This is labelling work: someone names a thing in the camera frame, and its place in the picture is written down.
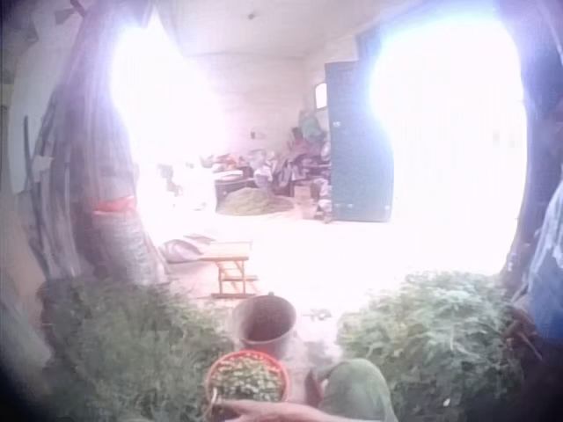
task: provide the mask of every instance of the small wooden stool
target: small wooden stool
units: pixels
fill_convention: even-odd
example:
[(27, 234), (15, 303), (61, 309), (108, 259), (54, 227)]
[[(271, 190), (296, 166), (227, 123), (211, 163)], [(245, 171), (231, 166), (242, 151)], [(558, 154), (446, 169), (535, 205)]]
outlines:
[[(250, 259), (252, 249), (251, 242), (214, 242), (200, 258), (201, 261), (213, 262), (219, 270), (219, 293), (212, 294), (214, 299), (245, 299), (255, 296), (256, 293), (246, 292), (246, 282), (251, 282), (252, 288), (256, 290), (253, 282), (258, 279), (255, 275), (248, 275), (245, 263)], [(236, 293), (224, 293), (223, 283), (229, 281)], [(238, 282), (243, 283), (242, 293), (238, 291)]]

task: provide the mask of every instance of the white wall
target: white wall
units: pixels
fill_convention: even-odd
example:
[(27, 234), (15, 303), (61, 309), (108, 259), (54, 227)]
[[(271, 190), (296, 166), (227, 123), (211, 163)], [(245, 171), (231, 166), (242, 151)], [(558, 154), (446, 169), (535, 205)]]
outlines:
[(76, 13), (64, 24), (55, 24), (54, 11), (68, 7), (68, 0), (38, 2), (33, 22), (39, 41), (30, 46), (18, 61), (8, 122), (11, 186), (15, 193), (22, 191), (26, 182), (24, 116), (29, 116), (29, 140), (33, 153), (41, 119), (80, 27), (81, 18)]
[[(357, 26), (350, 30), (343, 37), (337, 40), (331, 40), (324, 45), (310, 51), (304, 57), (305, 68), (305, 105), (308, 109), (313, 110), (315, 106), (315, 86), (325, 81), (325, 64), (330, 62), (353, 62), (358, 59), (358, 49), (355, 37), (362, 31), (365, 31), (375, 25), (377, 22), (385, 21), (400, 12), (416, 5), (420, 0), (402, 0), (396, 1), (392, 6), (385, 9), (373, 20), (367, 24)], [(317, 118), (321, 127), (328, 130), (328, 110), (317, 111)]]
[(241, 154), (257, 148), (286, 148), (303, 109), (303, 60), (222, 54), (199, 56), (195, 62), (218, 100), (225, 151)]

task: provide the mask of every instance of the green metal door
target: green metal door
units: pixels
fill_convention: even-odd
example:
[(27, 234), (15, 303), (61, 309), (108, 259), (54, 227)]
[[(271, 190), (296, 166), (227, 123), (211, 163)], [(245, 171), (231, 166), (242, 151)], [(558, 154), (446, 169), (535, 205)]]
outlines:
[(386, 222), (391, 216), (391, 145), (373, 112), (369, 62), (325, 65), (332, 143), (333, 217)]

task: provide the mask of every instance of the gray bucket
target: gray bucket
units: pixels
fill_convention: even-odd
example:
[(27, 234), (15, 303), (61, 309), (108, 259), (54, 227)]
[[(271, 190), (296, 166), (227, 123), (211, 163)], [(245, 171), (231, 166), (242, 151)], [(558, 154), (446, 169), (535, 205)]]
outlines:
[(233, 311), (235, 334), (243, 346), (279, 360), (288, 348), (296, 318), (293, 305), (274, 295), (246, 299)]

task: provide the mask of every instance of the heap of green plants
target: heap of green plants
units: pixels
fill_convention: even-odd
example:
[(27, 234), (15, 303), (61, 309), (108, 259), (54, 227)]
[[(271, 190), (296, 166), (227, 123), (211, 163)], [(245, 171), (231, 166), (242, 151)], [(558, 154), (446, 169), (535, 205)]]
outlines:
[(81, 422), (201, 420), (203, 379), (229, 352), (212, 312), (166, 287), (59, 280), (42, 291), (52, 412)]
[(501, 336), (508, 321), (494, 278), (413, 274), (346, 314), (339, 342), (349, 357), (381, 369), (401, 422), (463, 422), (491, 417), (521, 385), (519, 361)]

